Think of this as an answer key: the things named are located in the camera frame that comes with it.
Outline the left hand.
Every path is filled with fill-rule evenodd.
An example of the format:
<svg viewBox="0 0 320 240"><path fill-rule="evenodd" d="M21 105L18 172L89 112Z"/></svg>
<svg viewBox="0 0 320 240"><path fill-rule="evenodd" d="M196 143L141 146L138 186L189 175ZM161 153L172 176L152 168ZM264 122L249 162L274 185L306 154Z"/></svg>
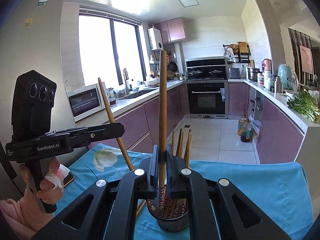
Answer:
<svg viewBox="0 0 320 240"><path fill-rule="evenodd" d="M45 204L56 204L63 197L63 181L66 172L66 168L64 166L60 167L59 161L54 157L48 165L48 173L40 182L40 189L36 193L32 193L30 190L32 179L31 172L26 165L20 165L19 173L27 185L24 197L21 201L30 205L35 205L39 199L44 201Z"/></svg>

